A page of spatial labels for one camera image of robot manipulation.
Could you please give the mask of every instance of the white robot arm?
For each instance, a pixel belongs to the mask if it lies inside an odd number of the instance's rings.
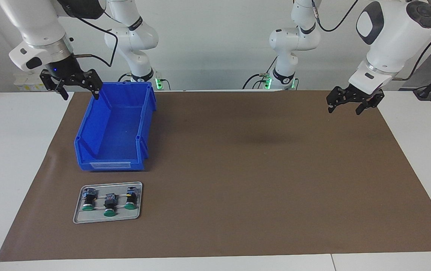
[[[115,20],[125,25],[112,29],[112,34],[119,39],[117,51],[129,63],[133,81],[153,82],[160,88],[157,72],[147,55],[140,51],[157,46],[157,32],[143,22],[133,0],[108,1]],[[98,99],[102,80],[94,69],[82,71],[77,60],[77,57],[93,55],[73,54],[58,17],[98,19],[106,5],[107,0],[0,0],[0,6],[23,37],[23,42],[9,53],[11,60],[25,72],[44,65],[46,69],[40,78],[46,89],[60,93],[65,100],[68,93],[64,85],[81,86]],[[105,35],[105,41],[108,46],[115,46],[109,34]]]
[[[315,0],[315,5],[319,7],[321,1]],[[270,74],[272,89],[288,89],[293,83],[298,65],[298,57],[294,51],[313,50],[321,40],[311,0],[296,0],[291,18],[296,27],[277,29],[269,38],[269,44],[278,55],[276,67]]]
[[[66,38],[58,16],[97,19],[105,11],[99,0],[0,0],[0,6],[23,41],[9,53],[11,60],[25,72],[45,66],[40,78],[47,90],[56,91],[66,100],[64,85],[90,90],[95,98],[102,80],[93,69],[81,70],[73,48]]]
[[[134,0],[109,0],[109,6],[116,21],[125,26],[112,29],[119,38],[117,52],[128,62],[133,82],[152,82],[160,88],[159,74],[150,65],[148,56],[141,50],[155,48],[159,36],[155,29],[143,21],[138,13]],[[112,36],[105,34],[107,46],[113,48],[115,42]]]
[[[335,87],[326,98],[329,113],[348,102],[361,103],[359,115],[384,98],[381,87],[400,72],[405,62],[431,39],[431,0],[377,0],[360,14],[356,29],[370,45],[367,57],[346,89]]]

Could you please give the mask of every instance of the blue plastic bin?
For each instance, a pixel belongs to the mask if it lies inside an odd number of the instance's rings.
[[[156,110],[152,84],[104,83],[92,99],[75,139],[82,170],[143,170],[148,158],[148,131]]]

